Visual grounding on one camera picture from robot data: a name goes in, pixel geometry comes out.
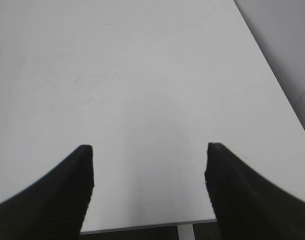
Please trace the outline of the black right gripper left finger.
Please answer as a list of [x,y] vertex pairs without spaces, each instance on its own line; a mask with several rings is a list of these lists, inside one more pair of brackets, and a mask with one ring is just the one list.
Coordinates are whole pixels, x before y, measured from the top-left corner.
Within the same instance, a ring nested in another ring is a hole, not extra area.
[[80,145],[0,203],[0,240],[77,240],[94,188],[93,148]]

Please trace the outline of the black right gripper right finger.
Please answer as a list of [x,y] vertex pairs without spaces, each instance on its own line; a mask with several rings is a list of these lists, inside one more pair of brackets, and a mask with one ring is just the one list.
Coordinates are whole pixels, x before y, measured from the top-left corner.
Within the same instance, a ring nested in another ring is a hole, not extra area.
[[305,240],[305,202],[222,143],[208,143],[204,177],[222,239]]

